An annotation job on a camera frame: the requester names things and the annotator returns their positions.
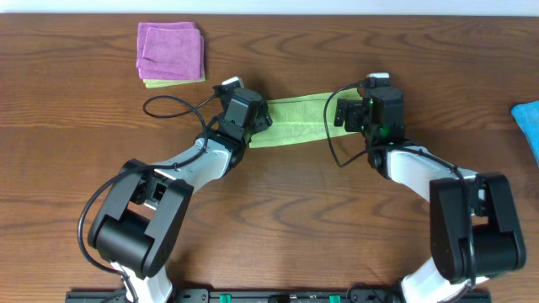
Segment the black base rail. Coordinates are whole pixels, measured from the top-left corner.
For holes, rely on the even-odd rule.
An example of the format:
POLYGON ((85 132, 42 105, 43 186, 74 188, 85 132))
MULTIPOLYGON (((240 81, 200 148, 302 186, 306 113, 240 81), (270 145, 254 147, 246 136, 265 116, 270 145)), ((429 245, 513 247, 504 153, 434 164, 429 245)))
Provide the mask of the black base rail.
MULTIPOLYGON (((68 291, 66 303, 129 302, 124 290, 68 291)), ((336 291, 209 291, 205 289, 179 290, 165 302, 178 303, 377 303, 405 302, 396 290, 359 288, 348 292, 336 291)), ((468 292, 455 302, 491 303, 486 290, 468 292)))

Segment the folded green cloth under purple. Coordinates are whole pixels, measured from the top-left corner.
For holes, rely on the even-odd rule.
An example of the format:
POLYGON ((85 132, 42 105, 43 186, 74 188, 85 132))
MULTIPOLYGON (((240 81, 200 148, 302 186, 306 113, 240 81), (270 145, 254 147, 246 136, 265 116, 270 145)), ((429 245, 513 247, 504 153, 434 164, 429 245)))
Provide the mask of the folded green cloth under purple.
POLYGON ((196 80, 164 80, 164 79, 143 79, 146 88, 165 88, 177 85, 204 82, 205 77, 196 80))

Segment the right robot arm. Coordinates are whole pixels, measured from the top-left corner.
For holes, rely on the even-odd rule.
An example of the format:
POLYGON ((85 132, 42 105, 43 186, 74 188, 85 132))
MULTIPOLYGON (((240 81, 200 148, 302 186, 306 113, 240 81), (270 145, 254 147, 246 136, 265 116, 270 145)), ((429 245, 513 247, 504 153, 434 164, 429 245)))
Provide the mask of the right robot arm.
POLYGON ((489 302, 478 285, 523 268, 524 243, 508 179, 476 173, 405 137, 400 101, 339 99, 334 123, 366 139, 364 153, 384 178, 406 186, 430 208, 430 259, 382 302, 489 302))

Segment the green microfiber cloth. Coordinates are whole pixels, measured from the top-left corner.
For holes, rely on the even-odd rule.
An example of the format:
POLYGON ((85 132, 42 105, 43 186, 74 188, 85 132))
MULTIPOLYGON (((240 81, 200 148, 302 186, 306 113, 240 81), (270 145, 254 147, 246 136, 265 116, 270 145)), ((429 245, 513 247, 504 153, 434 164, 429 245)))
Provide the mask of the green microfiber cloth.
POLYGON ((272 126, 251 137, 250 148, 288 146, 326 139, 323 109, 331 93, 268 100, 272 126))

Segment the blue cloth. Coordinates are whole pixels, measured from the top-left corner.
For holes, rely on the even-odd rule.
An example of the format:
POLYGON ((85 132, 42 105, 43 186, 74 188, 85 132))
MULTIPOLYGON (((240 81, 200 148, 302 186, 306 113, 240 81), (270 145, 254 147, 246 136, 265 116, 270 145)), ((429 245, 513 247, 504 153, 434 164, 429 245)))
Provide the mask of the blue cloth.
POLYGON ((539 163, 539 101, 518 104, 510 112, 525 135, 536 163, 539 163))

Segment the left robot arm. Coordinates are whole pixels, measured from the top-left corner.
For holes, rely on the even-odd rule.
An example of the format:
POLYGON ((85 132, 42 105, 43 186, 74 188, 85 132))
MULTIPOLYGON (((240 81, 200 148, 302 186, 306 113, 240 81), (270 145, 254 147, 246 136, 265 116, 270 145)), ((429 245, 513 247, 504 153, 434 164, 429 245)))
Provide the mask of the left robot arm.
POLYGON ((202 122, 191 148, 155 164, 126 162, 84 206, 78 245, 93 266, 121 277, 123 301, 173 298, 165 264, 193 194, 236 167, 252 135, 272 125, 264 100, 234 97, 222 106, 211 123, 202 122))

